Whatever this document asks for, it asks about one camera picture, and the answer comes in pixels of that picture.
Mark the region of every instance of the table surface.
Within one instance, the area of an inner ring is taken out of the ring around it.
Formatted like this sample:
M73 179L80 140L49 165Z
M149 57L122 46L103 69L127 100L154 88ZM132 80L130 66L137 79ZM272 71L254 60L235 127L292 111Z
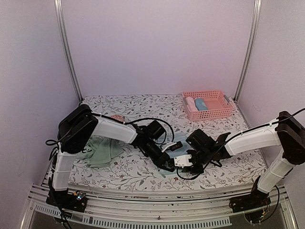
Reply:
M246 123L235 107L232 115L208 121L191 122L187 118L181 95L121 95L88 96L84 104L104 115L123 115L132 121L144 117L160 118L172 125L175 133L186 136L200 128L216 139L226 132L247 129ZM73 185L132 191L202 190L248 184L265 170L264 160L258 150L252 150L222 160L222 167L209 165L196 180L182 180L176 174L161 175L150 158L144 157L133 146L120 143L123 153L111 161L109 167L89 168L86 160L75 160L69 183Z

